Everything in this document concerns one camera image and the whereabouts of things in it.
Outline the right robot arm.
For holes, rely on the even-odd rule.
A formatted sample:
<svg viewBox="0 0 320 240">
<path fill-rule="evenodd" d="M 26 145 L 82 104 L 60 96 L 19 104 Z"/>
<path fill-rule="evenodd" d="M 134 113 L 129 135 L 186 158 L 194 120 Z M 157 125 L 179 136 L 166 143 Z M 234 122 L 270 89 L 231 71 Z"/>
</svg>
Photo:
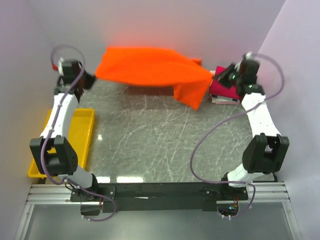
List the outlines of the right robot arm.
<svg viewBox="0 0 320 240">
<path fill-rule="evenodd" d="M 242 154 L 242 163 L 227 173 L 226 182 L 219 187 L 222 198 L 230 200 L 237 188 L 263 175 L 278 172 L 285 159 L 290 141 L 282 136 L 270 115 L 263 87 L 257 83 L 260 64 L 245 56 L 240 63 L 227 68 L 218 66 L 209 94 L 214 100 L 240 103 L 246 112 L 252 140 Z"/>
</svg>

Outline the orange t shirt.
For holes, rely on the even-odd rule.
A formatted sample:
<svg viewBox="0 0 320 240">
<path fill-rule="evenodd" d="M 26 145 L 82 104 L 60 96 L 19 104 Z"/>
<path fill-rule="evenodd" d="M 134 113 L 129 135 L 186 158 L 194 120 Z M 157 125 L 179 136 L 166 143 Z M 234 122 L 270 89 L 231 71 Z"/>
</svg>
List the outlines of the orange t shirt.
<svg viewBox="0 0 320 240">
<path fill-rule="evenodd" d="M 97 78 L 139 87 L 171 87 L 173 98 L 197 110 L 213 74 L 172 49 L 107 47 L 95 70 Z"/>
</svg>

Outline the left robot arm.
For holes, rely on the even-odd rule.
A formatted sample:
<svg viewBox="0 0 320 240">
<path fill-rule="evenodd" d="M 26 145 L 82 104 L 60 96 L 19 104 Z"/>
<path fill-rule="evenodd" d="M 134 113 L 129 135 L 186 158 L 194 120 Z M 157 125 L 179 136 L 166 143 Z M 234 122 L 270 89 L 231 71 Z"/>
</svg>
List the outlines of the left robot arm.
<svg viewBox="0 0 320 240">
<path fill-rule="evenodd" d="M 62 182 L 82 187 L 82 195 L 88 201 L 94 201 L 100 195 L 100 188 L 95 185 L 94 175 L 79 165 L 78 155 L 68 136 L 80 98 L 84 90 L 92 87 L 96 77 L 87 73 L 82 63 L 74 59 L 60 59 L 52 67 L 59 73 L 53 92 L 53 108 L 42 133 L 31 139 L 29 147 L 41 174 L 47 178 L 60 177 Z"/>
</svg>

